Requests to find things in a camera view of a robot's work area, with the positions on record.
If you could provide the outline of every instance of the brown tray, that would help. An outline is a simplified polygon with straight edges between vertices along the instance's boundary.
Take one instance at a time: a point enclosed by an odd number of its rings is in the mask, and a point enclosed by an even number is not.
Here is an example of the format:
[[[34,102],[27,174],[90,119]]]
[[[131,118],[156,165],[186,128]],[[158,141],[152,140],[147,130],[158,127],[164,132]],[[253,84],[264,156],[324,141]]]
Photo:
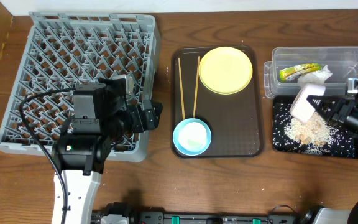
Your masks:
[[[231,46],[243,51],[252,62],[250,83],[238,93],[220,95],[198,82],[196,118],[204,121],[212,132],[209,148],[198,156],[186,156],[173,145],[172,151],[180,158],[253,157],[265,146],[259,81],[254,51],[245,45]],[[177,50],[172,56],[172,131],[182,121],[178,58],[180,58],[183,101],[186,118],[193,117],[197,60],[216,47],[197,47]]]

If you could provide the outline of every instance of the plastic container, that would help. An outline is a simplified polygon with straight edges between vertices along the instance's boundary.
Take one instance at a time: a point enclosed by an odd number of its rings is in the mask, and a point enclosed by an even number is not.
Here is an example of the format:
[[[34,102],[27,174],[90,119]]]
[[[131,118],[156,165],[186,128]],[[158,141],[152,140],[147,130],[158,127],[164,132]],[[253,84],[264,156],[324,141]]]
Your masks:
[[[43,155],[22,125],[19,104],[29,95],[131,75],[136,81],[128,101],[151,99],[158,68],[160,34],[153,16],[130,14],[46,14],[31,12],[30,30],[16,80],[0,128],[0,150]],[[48,151],[73,114],[72,92],[32,100],[26,118]],[[142,161],[149,132],[124,136],[107,159]]]
[[[279,95],[297,95],[298,79],[280,80],[279,71],[304,63],[328,65],[333,73],[325,81],[329,96],[346,96],[348,78],[358,78],[358,47],[278,47],[273,50],[273,60],[264,64],[264,85],[267,98]]]

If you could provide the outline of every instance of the clear plastic container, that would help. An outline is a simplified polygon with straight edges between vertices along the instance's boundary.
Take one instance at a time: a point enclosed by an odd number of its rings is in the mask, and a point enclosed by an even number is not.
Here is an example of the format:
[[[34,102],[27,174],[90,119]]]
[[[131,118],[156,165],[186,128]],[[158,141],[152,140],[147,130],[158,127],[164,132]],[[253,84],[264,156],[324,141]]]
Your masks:
[[[298,79],[291,82],[280,80],[280,70],[295,65],[328,65],[333,75],[325,81],[324,95],[346,96],[347,79],[358,78],[358,47],[278,47],[272,55],[273,60],[264,65],[265,94],[268,98],[298,94]]]

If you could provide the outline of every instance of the white cloth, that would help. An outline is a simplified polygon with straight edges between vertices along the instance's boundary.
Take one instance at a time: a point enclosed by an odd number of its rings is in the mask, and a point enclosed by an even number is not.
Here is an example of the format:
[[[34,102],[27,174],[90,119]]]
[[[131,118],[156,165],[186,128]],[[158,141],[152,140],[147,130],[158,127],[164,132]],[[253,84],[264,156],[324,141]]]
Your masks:
[[[331,75],[333,75],[333,73],[328,69],[328,66],[326,65],[322,70],[301,75],[298,79],[298,84],[301,85],[301,88],[304,87],[307,83],[324,85],[324,82],[329,77],[331,77]]]

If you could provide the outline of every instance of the black mat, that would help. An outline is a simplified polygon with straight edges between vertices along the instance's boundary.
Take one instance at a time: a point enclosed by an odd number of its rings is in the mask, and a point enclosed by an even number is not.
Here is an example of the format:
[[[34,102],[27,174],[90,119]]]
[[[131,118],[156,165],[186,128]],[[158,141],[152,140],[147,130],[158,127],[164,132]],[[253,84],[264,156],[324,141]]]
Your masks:
[[[238,93],[220,95],[209,91],[199,80],[196,118],[211,129],[212,142],[198,156],[186,156],[171,142],[173,152],[182,158],[252,157],[264,148],[262,113],[260,112],[259,81],[255,54],[248,46],[232,46],[243,51],[253,64],[250,83]],[[198,56],[216,47],[180,49],[172,56],[172,131],[182,121],[178,58],[181,63],[186,118],[193,117]]]
[[[284,134],[284,127],[290,124],[290,114],[294,96],[277,96],[273,101],[273,147],[280,152],[294,152],[319,156],[348,157],[358,159],[358,139],[350,132],[338,129],[334,134],[336,141],[332,145],[325,144],[320,152],[309,150],[310,145],[300,146]]]

